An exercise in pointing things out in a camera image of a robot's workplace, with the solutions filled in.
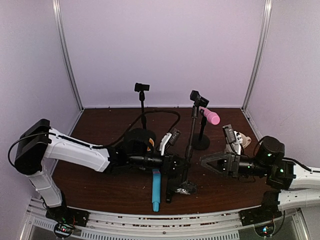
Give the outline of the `blue toy microphone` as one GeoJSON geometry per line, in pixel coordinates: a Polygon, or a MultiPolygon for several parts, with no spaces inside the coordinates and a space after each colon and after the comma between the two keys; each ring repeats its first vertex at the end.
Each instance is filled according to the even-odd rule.
{"type": "Polygon", "coordinates": [[[161,204],[161,172],[158,169],[152,170],[152,210],[158,212],[161,204]]]}

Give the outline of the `short stand with taped base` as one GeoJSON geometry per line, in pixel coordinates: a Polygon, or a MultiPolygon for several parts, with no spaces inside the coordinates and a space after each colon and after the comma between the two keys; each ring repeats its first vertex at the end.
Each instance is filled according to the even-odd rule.
{"type": "Polygon", "coordinates": [[[193,101],[192,106],[192,123],[190,129],[190,135],[188,139],[188,144],[185,150],[185,164],[180,175],[180,180],[178,181],[179,185],[175,188],[174,192],[177,194],[190,195],[197,191],[197,185],[188,180],[189,168],[191,166],[191,158],[193,155],[193,139],[195,135],[196,122],[199,115],[199,108],[206,108],[209,104],[209,100],[205,97],[202,97],[197,90],[192,90],[190,93],[190,100],[193,101]]]}

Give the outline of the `short stand with clip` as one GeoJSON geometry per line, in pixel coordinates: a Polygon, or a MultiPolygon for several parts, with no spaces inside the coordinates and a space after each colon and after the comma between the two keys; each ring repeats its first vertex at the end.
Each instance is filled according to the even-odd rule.
{"type": "Polygon", "coordinates": [[[192,148],[194,150],[204,151],[210,146],[210,139],[204,134],[205,127],[207,125],[207,118],[203,116],[200,124],[201,127],[199,133],[195,133],[192,138],[192,148]]]}

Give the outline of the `pink toy microphone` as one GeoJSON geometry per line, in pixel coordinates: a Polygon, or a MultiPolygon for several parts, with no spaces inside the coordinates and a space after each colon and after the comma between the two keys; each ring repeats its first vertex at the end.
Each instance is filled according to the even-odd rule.
{"type": "Polygon", "coordinates": [[[219,115],[205,107],[200,107],[200,112],[207,119],[207,121],[212,125],[218,125],[221,121],[219,115]]]}

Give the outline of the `tall black phone stand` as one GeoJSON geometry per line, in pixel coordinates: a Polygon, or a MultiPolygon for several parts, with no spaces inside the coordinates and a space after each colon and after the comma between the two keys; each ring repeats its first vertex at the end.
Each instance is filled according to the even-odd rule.
{"type": "MultiPolygon", "coordinates": [[[[134,91],[139,92],[139,101],[141,103],[141,113],[142,114],[145,112],[145,105],[144,105],[145,91],[149,91],[149,90],[150,90],[149,84],[143,84],[143,83],[138,83],[138,82],[135,83],[134,91]]],[[[143,131],[147,130],[147,118],[145,115],[143,115],[141,117],[141,124],[142,124],[142,128],[135,128],[133,130],[134,133],[142,134],[143,131]]]]}

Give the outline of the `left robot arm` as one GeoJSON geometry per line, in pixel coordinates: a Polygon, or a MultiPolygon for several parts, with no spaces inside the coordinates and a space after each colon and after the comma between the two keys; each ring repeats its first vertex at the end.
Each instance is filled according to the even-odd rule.
{"type": "Polygon", "coordinates": [[[169,203],[174,193],[190,195],[196,191],[187,180],[190,158],[166,153],[166,147],[172,146],[179,134],[179,131],[168,132],[156,146],[154,132],[144,128],[127,129],[120,142],[97,145],[65,135],[43,118],[11,145],[17,149],[15,159],[9,163],[28,177],[51,213],[63,215],[70,209],[63,192],[44,170],[44,158],[66,161],[100,173],[134,167],[166,175],[166,202],[169,203]]]}

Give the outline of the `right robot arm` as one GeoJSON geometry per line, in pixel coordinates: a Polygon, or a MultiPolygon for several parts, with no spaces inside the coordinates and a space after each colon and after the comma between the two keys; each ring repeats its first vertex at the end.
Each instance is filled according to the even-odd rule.
{"type": "Polygon", "coordinates": [[[320,169],[285,157],[285,145],[274,137],[263,137],[253,157],[218,152],[201,157],[200,164],[232,178],[265,178],[265,183],[272,187],[264,193],[260,206],[239,212],[243,226],[282,217],[286,210],[320,204],[320,169]]]}

